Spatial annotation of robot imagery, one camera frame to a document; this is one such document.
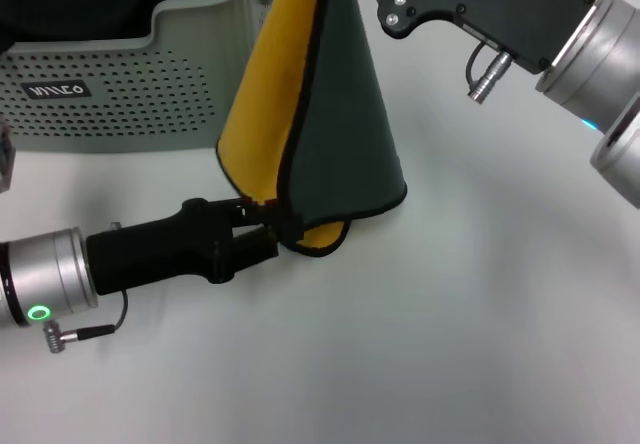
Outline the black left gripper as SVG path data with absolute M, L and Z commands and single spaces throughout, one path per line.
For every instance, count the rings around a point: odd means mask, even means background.
M 274 204 L 246 198 L 191 199 L 161 220 L 86 238 L 94 288 L 104 296 L 178 276 L 211 284 L 278 255 L 281 241 L 296 241 L 300 228 L 271 223 Z

